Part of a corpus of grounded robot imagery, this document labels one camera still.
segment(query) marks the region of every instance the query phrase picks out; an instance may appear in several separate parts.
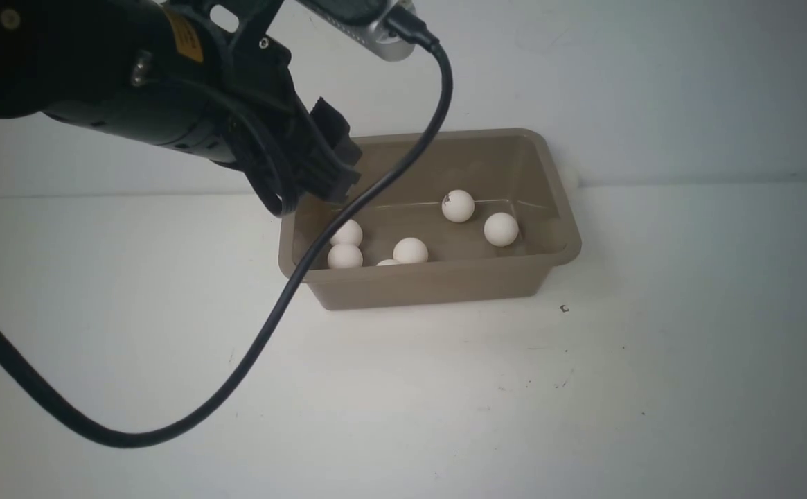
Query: white ball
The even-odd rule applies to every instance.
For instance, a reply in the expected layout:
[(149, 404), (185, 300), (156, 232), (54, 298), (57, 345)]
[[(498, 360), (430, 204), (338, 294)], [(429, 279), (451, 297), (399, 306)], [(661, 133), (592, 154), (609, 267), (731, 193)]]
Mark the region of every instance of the white ball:
[(345, 222), (342, 228), (330, 239), (330, 244), (335, 246), (337, 244), (353, 244), (360, 246), (363, 241), (363, 229), (360, 224), (353, 220)]
[(496, 213), (487, 218), (486, 224), (483, 225), (483, 236), (486, 236), (486, 240), (492, 246), (510, 246), (517, 240), (519, 233), (520, 228), (517, 226), (517, 221), (507, 213)]
[(428, 262), (428, 247), (415, 237), (407, 237), (394, 246), (394, 259), (401, 264)]
[(443, 198), (441, 209), (447, 220), (461, 224), (474, 214), (474, 198), (462, 190), (454, 190)]
[(339, 244), (330, 249), (327, 262), (330, 268), (358, 268), (363, 266), (363, 253), (353, 244)]

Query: cable connector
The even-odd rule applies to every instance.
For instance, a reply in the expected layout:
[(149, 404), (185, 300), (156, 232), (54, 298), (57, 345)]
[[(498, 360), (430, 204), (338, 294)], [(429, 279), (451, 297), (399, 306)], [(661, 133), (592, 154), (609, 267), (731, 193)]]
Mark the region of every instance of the cable connector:
[(391, 7), (387, 16), (384, 16), (384, 24), (408, 44), (420, 45), (426, 51), (434, 50), (435, 45), (441, 42), (428, 31), (428, 25), (422, 19), (400, 4)]

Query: yellow label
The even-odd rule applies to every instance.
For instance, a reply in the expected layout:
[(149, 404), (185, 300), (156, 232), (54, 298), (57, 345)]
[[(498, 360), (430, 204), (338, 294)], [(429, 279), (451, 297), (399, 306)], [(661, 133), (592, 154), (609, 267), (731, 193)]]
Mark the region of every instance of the yellow label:
[(179, 54), (188, 59), (203, 62), (203, 45), (200, 44), (200, 38), (197, 37), (194, 26), (191, 26), (190, 22), (178, 12), (163, 9), (163, 13), (166, 14), (166, 19), (169, 19), (169, 24), (172, 25), (172, 32), (175, 34), (175, 48)]

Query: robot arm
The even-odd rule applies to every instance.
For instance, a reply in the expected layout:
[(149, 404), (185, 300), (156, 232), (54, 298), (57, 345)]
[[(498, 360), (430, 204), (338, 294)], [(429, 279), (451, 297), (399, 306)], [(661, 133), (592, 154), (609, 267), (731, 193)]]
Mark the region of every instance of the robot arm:
[[(342, 114), (296, 95), (292, 55), (266, 35), (282, 3), (0, 0), (0, 118), (42, 112), (201, 156), (244, 173), (277, 216), (304, 193), (343, 202), (361, 152)], [(385, 59), (413, 50), (382, 22), (396, 1), (302, 3)], [(236, 32), (211, 22), (216, 4)]]

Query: plastic bin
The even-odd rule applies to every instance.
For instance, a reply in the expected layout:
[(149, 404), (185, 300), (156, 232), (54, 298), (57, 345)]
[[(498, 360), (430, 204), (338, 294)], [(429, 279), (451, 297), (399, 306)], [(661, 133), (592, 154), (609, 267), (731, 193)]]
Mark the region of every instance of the plastic bin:
[[(363, 149), (357, 164), (362, 179), (351, 195), (385, 174), (417, 139), (355, 139)], [(473, 217), (463, 224), (441, 213), (443, 197), (454, 189), (466, 190), (477, 202)], [(292, 273), (340, 208), (308, 196), (283, 219), (283, 274)], [(508, 247), (492, 246), (483, 236), (483, 223), (499, 211), (520, 224), (520, 236)], [(325, 249), (305, 276), (327, 310), (529, 297), (554, 266), (567, 264), (581, 250), (548, 145), (530, 130), (440, 133), (422, 159), (355, 220), (363, 228), (362, 268), (328, 269)], [(425, 241), (428, 263), (375, 266), (390, 259), (394, 245), (405, 237)]]

